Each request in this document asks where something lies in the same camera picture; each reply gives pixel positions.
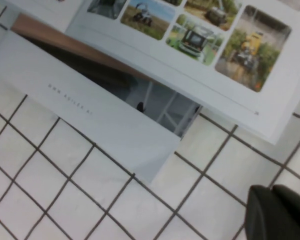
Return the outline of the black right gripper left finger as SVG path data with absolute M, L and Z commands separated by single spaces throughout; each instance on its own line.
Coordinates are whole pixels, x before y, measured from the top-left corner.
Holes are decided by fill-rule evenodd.
M 261 185 L 250 187 L 244 219 L 248 240 L 269 240 L 274 235 L 276 205 L 277 200 L 269 188 Z

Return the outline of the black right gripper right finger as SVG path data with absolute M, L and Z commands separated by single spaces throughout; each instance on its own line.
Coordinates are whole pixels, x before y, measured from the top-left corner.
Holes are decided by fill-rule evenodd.
M 300 194 L 282 184 L 274 185 L 272 192 L 279 198 L 293 222 L 300 228 Z

